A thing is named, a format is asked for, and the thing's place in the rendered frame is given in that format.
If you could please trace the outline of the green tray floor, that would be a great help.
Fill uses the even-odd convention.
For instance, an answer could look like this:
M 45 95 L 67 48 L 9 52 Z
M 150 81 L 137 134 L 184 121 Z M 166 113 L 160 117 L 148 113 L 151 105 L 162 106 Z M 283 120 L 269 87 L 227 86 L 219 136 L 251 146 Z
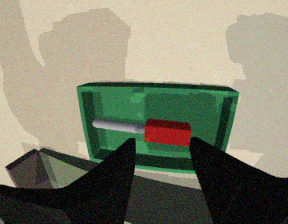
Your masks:
M 215 147 L 224 97 L 175 95 L 175 93 L 92 92 L 95 116 L 99 120 L 145 125 L 147 119 L 177 121 L 191 125 L 191 137 Z M 129 137 L 136 137 L 137 155 L 191 159 L 189 147 L 144 141 L 139 133 L 117 132 L 97 127 L 100 148 L 116 151 Z

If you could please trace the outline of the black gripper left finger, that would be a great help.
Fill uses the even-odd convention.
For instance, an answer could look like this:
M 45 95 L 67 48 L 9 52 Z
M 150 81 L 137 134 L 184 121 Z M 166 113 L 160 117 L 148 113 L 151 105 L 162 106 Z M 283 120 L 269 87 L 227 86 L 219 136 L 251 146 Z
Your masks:
M 124 224 L 136 165 L 129 137 L 99 165 L 64 188 L 0 185 L 0 220 L 10 224 Z

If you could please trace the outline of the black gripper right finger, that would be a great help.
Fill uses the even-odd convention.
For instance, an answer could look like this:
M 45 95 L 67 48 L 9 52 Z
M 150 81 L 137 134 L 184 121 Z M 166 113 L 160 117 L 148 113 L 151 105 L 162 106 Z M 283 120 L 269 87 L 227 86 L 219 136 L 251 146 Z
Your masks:
M 189 151 L 213 224 L 288 224 L 288 177 L 253 168 L 197 137 Z

